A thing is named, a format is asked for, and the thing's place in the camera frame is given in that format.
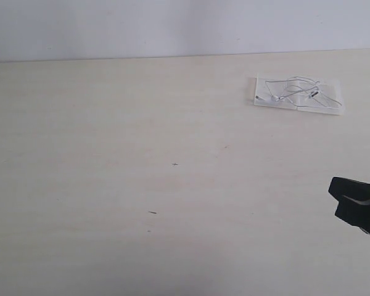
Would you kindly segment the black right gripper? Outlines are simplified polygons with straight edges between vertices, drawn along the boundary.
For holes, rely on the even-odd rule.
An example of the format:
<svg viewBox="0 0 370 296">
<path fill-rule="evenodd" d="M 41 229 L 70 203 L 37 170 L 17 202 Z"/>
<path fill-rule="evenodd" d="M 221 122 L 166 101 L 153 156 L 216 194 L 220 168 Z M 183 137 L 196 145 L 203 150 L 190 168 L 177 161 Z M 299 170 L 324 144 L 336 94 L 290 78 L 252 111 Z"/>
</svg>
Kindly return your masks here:
<svg viewBox="0 0 370 296">
<path fill-rule="evenodd" d="M 335 176 L 328 193 L 339 201 L 335 216 L 370 235 L 370 183 Z"/>
</svg>

